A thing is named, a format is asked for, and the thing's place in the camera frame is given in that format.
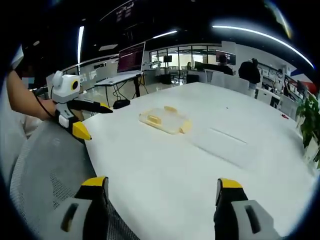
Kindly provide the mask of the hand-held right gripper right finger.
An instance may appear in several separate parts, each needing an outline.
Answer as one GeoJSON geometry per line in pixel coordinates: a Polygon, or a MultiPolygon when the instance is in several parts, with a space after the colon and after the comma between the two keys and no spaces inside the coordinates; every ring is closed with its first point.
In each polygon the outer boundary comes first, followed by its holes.
{"type": "Polygon", "coordinates": [[[279,240],[272,216],[256,201],[248,199],[235,180],[217,180],[213,217],[216,240],[279,240]]]}

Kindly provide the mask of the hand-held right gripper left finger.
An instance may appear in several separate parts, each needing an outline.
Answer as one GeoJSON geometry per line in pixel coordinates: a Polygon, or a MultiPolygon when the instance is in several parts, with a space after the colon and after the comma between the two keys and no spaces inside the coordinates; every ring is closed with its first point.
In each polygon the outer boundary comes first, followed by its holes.
{"type": "Polygon", "coordinates": [[[89,178],[74,197],[47,217],[45,240],[105,240],[108,231],[108,177],[89,178]]]}

